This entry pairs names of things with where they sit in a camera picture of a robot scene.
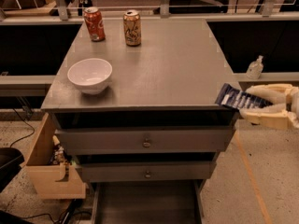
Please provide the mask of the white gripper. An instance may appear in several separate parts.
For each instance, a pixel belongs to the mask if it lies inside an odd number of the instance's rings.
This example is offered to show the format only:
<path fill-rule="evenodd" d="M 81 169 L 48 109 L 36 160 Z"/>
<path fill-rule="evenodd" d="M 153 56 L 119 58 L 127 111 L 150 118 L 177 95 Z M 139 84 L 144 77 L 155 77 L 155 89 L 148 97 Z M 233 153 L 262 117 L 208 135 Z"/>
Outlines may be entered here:
<path fill-rule="evenodd" d="M 294 91 L 292 84 L 255 85 L 247 88 L 246 92 L 261 97 L 273 105 L 240 109 L 243 119 L 271 129 L 299 129 L 299 90 Z M 287 110 L 284 104 L 290 104 L 290 109 Z"/>

